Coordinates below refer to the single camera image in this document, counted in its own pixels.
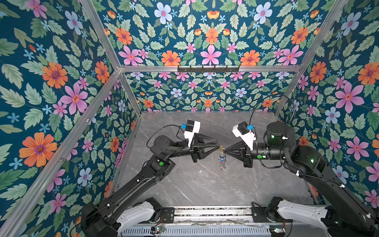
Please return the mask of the large black yellow keyring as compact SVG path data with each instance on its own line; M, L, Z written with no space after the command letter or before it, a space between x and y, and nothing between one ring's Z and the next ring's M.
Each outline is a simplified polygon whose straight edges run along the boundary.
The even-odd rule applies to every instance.
M220 163L220 169L225 170L226 169L226 154L225 154L225 149L223 146L220 147L219 150L219 163Z

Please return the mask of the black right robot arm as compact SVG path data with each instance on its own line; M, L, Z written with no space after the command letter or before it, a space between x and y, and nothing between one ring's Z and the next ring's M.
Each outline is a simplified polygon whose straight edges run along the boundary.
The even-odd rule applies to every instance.
M255 127L241 122L233 127L233 134L242 140L224 150L251 168L253 161L280 161L283 167L304 179L327 199L328 205L304 205L273 197L263 216L270 221L293 220L323 230L331 237L377 237L378 211L361 201L313 147L296 145L295 130L277 121L267 125L266 142L258 142Z

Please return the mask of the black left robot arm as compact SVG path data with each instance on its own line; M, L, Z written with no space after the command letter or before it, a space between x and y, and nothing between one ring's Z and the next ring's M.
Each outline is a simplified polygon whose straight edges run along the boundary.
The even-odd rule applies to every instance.
M149 198L134 208L132 203L169 175L175 166L172 158L191 156L196 163L219 148L217 139L199 133L194 134L192 141L175 142L165 135L157 137L150 148L152 157L134 178L100 203L84 206L82 231L87 237L116 237L129 226L157 220L161 206L155 199Z

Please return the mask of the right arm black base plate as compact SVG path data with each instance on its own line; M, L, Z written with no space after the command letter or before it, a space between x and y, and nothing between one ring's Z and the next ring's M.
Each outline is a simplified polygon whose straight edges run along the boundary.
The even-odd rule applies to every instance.
M255 223L293 223L291 219L282 218L275 209L263 207L255 202L252 203L251 212Z

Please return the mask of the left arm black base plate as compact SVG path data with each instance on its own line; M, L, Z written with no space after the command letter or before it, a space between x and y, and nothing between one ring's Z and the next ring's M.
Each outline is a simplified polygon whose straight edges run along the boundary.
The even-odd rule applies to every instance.
M163 223L171 224L174 223L175 208L174 207L163 207L156 210L153 216L149 219L150 223Z

